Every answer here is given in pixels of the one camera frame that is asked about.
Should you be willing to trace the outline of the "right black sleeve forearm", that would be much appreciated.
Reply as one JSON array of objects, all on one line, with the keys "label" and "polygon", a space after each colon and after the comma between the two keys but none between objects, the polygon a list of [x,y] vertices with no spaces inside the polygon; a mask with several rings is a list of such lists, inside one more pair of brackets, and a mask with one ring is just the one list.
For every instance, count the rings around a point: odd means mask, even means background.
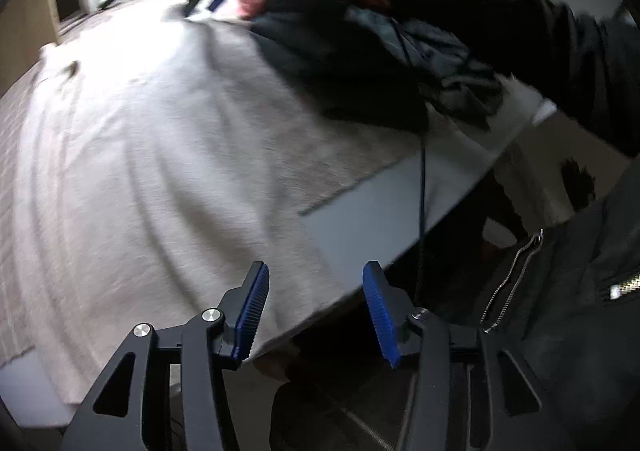
[{"label": "right black sleeve forearm", "polygon": [[551,0],[388,0],[397,17],[454,34],[584,130],[639,154],[639,30]]}]

